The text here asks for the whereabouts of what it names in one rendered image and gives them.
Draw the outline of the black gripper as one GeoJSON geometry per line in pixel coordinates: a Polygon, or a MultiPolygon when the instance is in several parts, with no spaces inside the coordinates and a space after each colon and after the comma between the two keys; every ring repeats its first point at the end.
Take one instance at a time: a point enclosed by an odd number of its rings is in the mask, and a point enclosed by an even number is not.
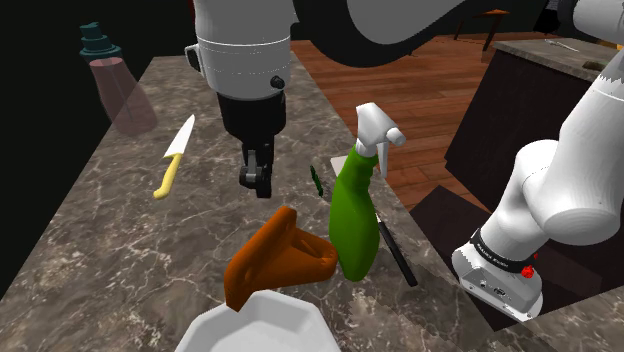
{"type": "MultiPolygon", "coordinates": [[[[240,100],[217,94],[224,127],[243,143],[272,139],[286,124],[286,95],[283,91],[258,100],[240,100]]],[[[271,174],[274,157],[273,142],[249,149],[242,145],[244,164],[239,183],[255,188],[258,198],[271,197],[271,174]]]]}

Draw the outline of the small dark green stick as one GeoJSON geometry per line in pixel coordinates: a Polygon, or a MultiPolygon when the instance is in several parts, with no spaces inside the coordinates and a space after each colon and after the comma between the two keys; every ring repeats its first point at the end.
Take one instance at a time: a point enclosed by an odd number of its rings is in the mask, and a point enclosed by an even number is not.
{"type": "Polygon", "coordinates": [[[315,187],[317,189],[318,195],[320,197],[323,197],[323,195],[324,195],[323,186],[322,186],[322,183],[320,181],[320,178],[319,178],[318,174],[316,173],[316,170],[315,170],[314,166],[310,165],[309,169],[310,169],[312,180],[313,180],[313,182],[315,184],[315,187]]]}

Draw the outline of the orange angular holder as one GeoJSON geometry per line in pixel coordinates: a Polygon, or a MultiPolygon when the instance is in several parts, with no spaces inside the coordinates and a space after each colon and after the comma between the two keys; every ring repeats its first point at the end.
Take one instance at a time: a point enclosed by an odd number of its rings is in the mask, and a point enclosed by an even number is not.
{"type": "Polygon", "coordinates": [[[226,305],[238,312],[256,291],[325,281],[337,262],[334,246],[298,228],[297,212],[282,206],[229,262],[226,305]]]}

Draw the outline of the green spray bottle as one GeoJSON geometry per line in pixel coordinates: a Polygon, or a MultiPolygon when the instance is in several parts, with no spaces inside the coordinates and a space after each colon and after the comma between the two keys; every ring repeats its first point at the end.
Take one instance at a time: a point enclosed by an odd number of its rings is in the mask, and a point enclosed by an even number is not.
{"type": "Polygon", "coordinates": [[[332,191],[329,237],[338,252],[346,279],[362,280],[369,272],[379,249],[380,231],[369,194],[373,169],[387,176],[388,145],[401,146],[406,137],[398,125],[375,103],[356,107],[356,143],[332,191]]]}

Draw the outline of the pink bottle with teal cap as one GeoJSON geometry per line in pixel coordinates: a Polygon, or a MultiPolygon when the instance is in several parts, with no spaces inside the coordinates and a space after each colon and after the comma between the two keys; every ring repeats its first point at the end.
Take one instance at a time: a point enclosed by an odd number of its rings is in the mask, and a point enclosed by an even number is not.
{"type": "Polygon", "coordinates": [[[127,67],[121,48],[102,33],[98,22],[81,25],[80,31],[80,56],[89,65],[102,105],[116,130],[134,137],[154,129],[155,111],[127,67]]]}

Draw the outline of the white bowl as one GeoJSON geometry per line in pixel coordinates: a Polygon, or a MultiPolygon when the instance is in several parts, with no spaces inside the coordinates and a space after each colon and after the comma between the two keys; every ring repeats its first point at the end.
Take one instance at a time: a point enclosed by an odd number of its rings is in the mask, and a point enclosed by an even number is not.
{"type": "Polygon", "coordinates": [[[174,352],[341,352],[320,310],[272,290],[197,316],[174,352]]]}

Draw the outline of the black pen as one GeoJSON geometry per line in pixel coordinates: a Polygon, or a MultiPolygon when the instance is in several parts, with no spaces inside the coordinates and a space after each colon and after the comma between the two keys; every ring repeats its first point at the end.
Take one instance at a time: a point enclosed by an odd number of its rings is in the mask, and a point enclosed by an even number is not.
{"type": "Polygon", "coordinates": [[[414,276],[409,264],[407,263],[405,257],[403,256],[398,244],[396,243],[391,231],[388,229],[387,225],[385,224],[385,222],[379,217],[379,215],[376,215],[377,217],[377,223],[378,223],[378,227],[379,227],[379,231],[381,236],[384,238],[384,241],[388,247],[388,249],[390,250],[390,253],[392,254],[393,258],[395,259],[401,273],[403,274],[406,282],[408,283],[408,285],[410,287],[415,287],[418,285],[418,281],[416,279],[416,277],[414,276]]]}

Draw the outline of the dark robot stand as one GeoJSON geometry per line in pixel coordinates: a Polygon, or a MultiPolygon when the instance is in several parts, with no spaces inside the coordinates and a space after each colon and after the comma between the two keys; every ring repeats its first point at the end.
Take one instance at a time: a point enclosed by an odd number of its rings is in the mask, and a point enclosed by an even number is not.
{"type": "MultiPolygon", "coordinates": [[[[489,214],[442,186],[436,187],[410,215],[448,267],[452,252],[469,240],[489,214]]],[[[621,226],[610,239],[590,246],[548,241],[538,251],[543,314],[624,286],[624,209],[621,226]]]]}

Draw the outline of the dark kitchen island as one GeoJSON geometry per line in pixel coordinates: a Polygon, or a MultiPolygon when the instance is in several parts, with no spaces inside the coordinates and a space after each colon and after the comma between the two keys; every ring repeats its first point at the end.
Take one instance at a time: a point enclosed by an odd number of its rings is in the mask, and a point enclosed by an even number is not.
{"type": "Polygon", "coordinates": [[[449,146],[446,168],[487,209],[498,205],[515,155],[528,143],[556,139],[591,83],[587,61],[608,63],[612,48],[572,38],[498,41],[449,146]]]}

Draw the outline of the yellow-handled white knife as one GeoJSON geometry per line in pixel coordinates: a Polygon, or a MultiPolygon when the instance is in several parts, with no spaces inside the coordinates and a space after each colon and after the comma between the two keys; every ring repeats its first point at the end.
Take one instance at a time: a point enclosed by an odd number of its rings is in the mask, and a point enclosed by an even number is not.
{"type": "Polygon", "coordinates": [[[167,197],[171,192],[174,179],[192,133],[194,123],[195,115],[192,114],[179,129],[164,154],[164,158],[169,158],[170,163],[164,173],[160,187],[153,192],[153,197],[157,200],[167,197]]]}

